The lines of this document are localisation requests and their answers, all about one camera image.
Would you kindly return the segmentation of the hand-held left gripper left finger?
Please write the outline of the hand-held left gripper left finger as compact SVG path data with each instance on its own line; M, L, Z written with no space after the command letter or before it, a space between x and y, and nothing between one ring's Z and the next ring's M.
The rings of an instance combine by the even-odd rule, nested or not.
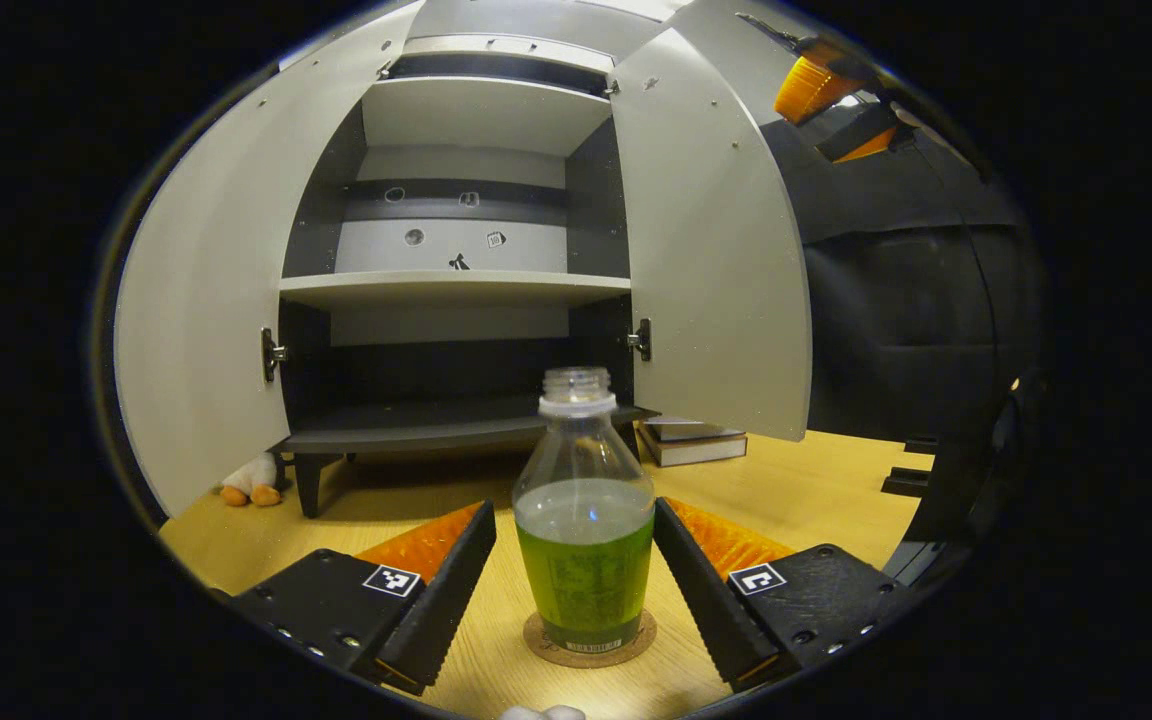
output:
M334 669L424 694L495 541L484 500L358 553L306 553L236 594L234 611Z

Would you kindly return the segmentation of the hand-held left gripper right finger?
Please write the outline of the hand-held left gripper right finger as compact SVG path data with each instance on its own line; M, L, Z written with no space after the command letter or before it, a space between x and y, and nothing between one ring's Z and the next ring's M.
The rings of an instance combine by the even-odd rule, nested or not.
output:
M791 552L676 498L657 498L654 541L735 692L859 647L914 602L908 585L838 544Z

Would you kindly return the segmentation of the green drink bottle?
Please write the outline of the green drink bottle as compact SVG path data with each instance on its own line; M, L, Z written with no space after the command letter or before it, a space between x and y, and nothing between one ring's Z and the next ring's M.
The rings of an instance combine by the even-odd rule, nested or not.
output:
M550 369L538 400L545 429L511 488L541 628L585 655L635 639L652 561L655 491L616 409L607 369Z

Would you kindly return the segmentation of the round cork coaster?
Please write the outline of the round cork coaster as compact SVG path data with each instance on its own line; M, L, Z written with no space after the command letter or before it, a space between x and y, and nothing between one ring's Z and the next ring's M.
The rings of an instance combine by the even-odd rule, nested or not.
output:
M579 653L559 646L545 632L539 612L532 612L524 624L524 644L540 660L573 669L602 669L626 664L643 655L657 638L658 623L652 612L644 609L635 637L621 647L600 653Z

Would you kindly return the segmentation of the grey cabinet door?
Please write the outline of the grey cabinet door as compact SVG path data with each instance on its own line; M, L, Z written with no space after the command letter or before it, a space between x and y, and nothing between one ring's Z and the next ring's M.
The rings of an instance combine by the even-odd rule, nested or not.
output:
M799 442L812 310L780 168L746 105L676 29L614 68L636 406Z
M289 433L262 338L278 328L300 200L424 3L384 3L242 91L147 202L118 288L113 365L134 465L169 518Z

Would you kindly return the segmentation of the grey cabinet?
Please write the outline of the grey cabinet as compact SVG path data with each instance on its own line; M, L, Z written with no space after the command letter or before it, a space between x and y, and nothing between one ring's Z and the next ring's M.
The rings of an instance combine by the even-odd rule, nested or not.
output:
M611 372L636 445L617 56L522 35L425 35L384 60L285 247L282 376L306 518L333 462L529 448L553 366Z

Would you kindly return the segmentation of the penguin plush toy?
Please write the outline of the penguin plush toy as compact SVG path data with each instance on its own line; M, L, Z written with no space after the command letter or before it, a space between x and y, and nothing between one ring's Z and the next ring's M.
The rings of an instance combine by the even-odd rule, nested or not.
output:
M274 454L260 454L238 468L221 483L219 497L225 505L242 507L252 503L259 507L276 506L282 502L282 492L276 488L278 461Z

